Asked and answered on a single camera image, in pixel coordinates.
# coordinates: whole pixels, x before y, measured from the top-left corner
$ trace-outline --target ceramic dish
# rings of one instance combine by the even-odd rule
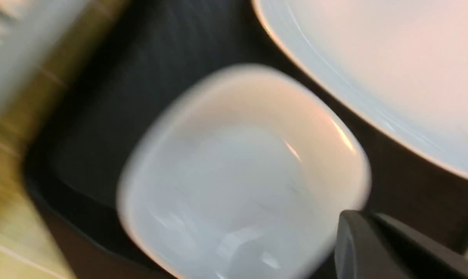
[[[293,278],[328,256],[339,213],[369,193],[367,158],[302,85],[256,65],[179,99],[119,185],[132,240],[179,278]]]
[[[253,0],[276,44],[328,93],[468,179],[468,0]]]

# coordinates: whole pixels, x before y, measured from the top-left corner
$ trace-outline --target beige tile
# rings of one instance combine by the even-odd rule
[[[95,5],[89,5],[50,58],[43,63],[43,70],[55,76],[58,79],[56,82],[70,83],[112,25],[112,21]]]
[[[0,114],[0,130],[22,141],[30,140],[59,101],[62,90],[45,75],[36,74]]]
[[[130,0],[94,0],[94,2],[103,13],[112,18],[118,18]]]
[[[68,276],[58,274],[0,245],[0,279],[62,279]]]

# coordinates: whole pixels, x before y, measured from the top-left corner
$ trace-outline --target plate rim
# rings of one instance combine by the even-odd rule
[[[177,111],[177,107],[181,106],[184,103],[190,102],[199,102],[200,99],[204,99],[209,95],[209,93],[213,93],[212,91],[218,91],[210,89],[211,92],[206,93],[203,96],[197,96],[198,92],[205,87],[214,87],[215,85],[219,84],[220,79],[228,78],[228,82],[232,83],[233,81],[239,81],[239,77],[241,76],[251,76],[252,74],[257,73],[264,73],[264,74],[271,74],[274,78],[281,79],[282,82],[289,82],[292,83],[293,86],[298,87],[301,90],[301,93],[307,94],[312,99],[316,101],[316,105],[322,108],[326,114],[335,121],[336,126],[344,132],[346,136],[349,137],[353,147],[356,150],[356,154],[358,156],[358,160],[360,161],[360,165],[362,166],[360,172],[360,180],[356,183],[357,188],[360,190],[358,191],[358,195],[352,198],[352,203],[350,203],[349,209],[357,209],[363,208],[365,206],[370,191],[372,188],[372,173],[370,169],[370,163],[368,157],[363,150],[360,142],[354,134],[349,130],[344,122],[322,101],[320,100],[315,94],[313,94],[310,90],[308,90],[305,86],[301,83],[296,81],[295,79],[291,78],[290,76],[280,72],[277,69],[268,67],[266,65],[259,65],[259,64],[241,64],[241,65],[231,65],[228,67],[221,68],[212,74],[205,76],[204,78],[197,81],[195,84],[190,86],[190,88],[186,89],[183,94],[178,97],[159,117],[158,119],[153,122],[151,126],[147,129],[147,131],[143,134],[140,141],[135,145],[133,148],[130,156],[128,157],[124,167],[122,169],[122,173],[119,178],[119,182],[117,184],[117,215],[119,217],[119,221],[122,225],[122,228],[129,236],[129,238],[136,244],[137,247],[140,248],[143,253],[145,253],[149,258],[151,258],[154,262],[160,265],[164,270],[172,274],[174,277],[178,279],[185,279],[188,278],[185,274],[181,274],[179,270],[174,268],[174,266],[166,260],[166,257],[163,256],[161,253],[153,250],[151,247],[147,247],[141,240],[141,237],[136,233],[135,226],[131,224],[129,220],[129,216],[132,214],[129,213],[130,208],[126,207],[128,204],[128,200],[131,198],[132,192],[129,187],[131,177],[135,176],[137,173],[136,164],[142,163],[145,155],[144,152],[138,152],[143,148],[144,139],[148,139],[147,142],[150,141],[151,138],[154,138],[153,141],[155,143],[160,143],[162,141],[162,134],[167,134],[169,131],[164,131],[163,119],[175,118],[175,112]],[[331,234],[330,239],[332,240],[334,237],[333,235],[337,233],[337,227],[335,227],[335,233]],[[330,254],[332,251],[334,243],[333,241],[326,241],[325,245],[322,247],[322,255]],[[317,263],[322,263],[325,260],[324,256],[320,256],[316,258]]]
[[[354,114],[356,114],[365,122],[367,122],[369,125],[377,129],[379,132],[381,132],[388,138],[392,139],[399,145],[410,150],[411,152],[418,155],[422,159],[425,159],[429,163],[432,163],[435,166],[438,166],[452,174],[455,174],[461,178],[468,180],[468,167],[464,163],[464,161],[468,159],[468,156],[466,156],[466,154],[460,155],[457,157],[457,158],[460,158],[461,160],[452,160],[450,162],[444,161],[442,159],[439,159],[438,157],[435,157],[433,154],[431,154],[430,152],[426,150],[423,150],[420,147],[421,145],[427,146],[427,144],[425,143],[425,140],[430,141],[431,143],[434,143],[433,141],[431,141],[430,137],[425,136],[425,133],[419,132],[417,128],[414,128],[414,131],[411,131],[412,129],[409,129],[408,132],[416,133],[415,136],[412,136],[411,138],[418,138],[418,139],[417,140],[406,139],[404,136],[394,131],[395,129],[408,130],[404,128],[404,126],[406,125],[400,125],[397,123],[401,121],[400,119],[394,118],[393,116],[390,116],[390,118],[386,118],[382,115],[383,119],[374,120],[373,117],[371,116],[372,113],[369,112],[370,110],[367,112],[366,110],[360,109],[359,105],[353,104],[352,101],[350,101],[344,96],[344,94],[336,92],[336,90],[332,89],[329,83],[323,81],[322,78],[320,78],[317,74],[314,74],[313,71],[310,70],[309,67],[306,66],[306,63],[302,62],[301,59],[298,58],[298,55],[293,50],[291,50],[289,46],[287,46],[287,43],[285,42],[285,40],[282,39],[278,35],[277,30],[273,28],[271,22],[266,17],[266,13],[263,7],[264,5],[271,5],[273,7],[275,5],[280,6],[282,4],[285,4],[289,6],[289,3],[287,3],[287,0],[251,0],[251,4],[253,6],[253,10],[255,11],[256,17],[258,18],[259,22],[263,26],[266,33],[270,36],[272,41],[275,43],[275,45],[277,45],[277,47],[299,69],[301,69],[315,83],[321,86],[329,95],[331,95],[334,99],[338,100],[341,104],[343,104],[347,109],[352,111]],[[294,27],[299,29],[298,23],[295,21],[294,17],[292,17],[291,22],[294,24]],[[305,38],[305,35],[303,34],[301,30],[299,30],[299,33],[301,33],[302,37]],[[322,67],[326,67],[329,71],[333,71],[332,67],[328,64],[328,62],[324,58],[318,57],[319,55],[315,55],[315,56],[316,56],[315,60],[322,60],[324,64]],[[380,121],[386,122],[388,126],[393,126],[393,127],[387,127],[386,125],[381,124]],[[439,145],[431,145],[430,148],[439,150],[439,153],[442,153],[445,156],[447,156],[447,153],[451,153],[451,154],[459,153],[453,148],[446,148],[446,146],[447,146],[446,143],[440,143]]]

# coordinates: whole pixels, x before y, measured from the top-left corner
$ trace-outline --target dark brown surface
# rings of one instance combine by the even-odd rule
[[[133,146],[181,92],[241,62],[289,74],[350,128],[372,165],[368,212],[384,212],[457,252],[466,249],[468,181],[394,143],[310,81],[272,43],[248,0],[135,0],[35,143],[27,165],[37,167],[26,172],[28,187],[81,233],[125,254],[132,244],[121,238],[115,188]],[[84,206],[71,208],[79,203]],[[121,244],[103,239],[109,228],[120,230]],[[333,268],[329,258],[315,277],[335,277]]]

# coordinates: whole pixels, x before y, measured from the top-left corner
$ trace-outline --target white object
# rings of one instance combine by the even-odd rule
[[[0,43],[0,110],[39,70],[90,0],[33,0]]]
[[[468,179],[468,0],[253,5],[278,46],[336,99]]]
[[[341,120],[266,67],[201,81],[145,134],[117,195],[131,239],[179,278],[293,278],[361,208],[369,166]]]

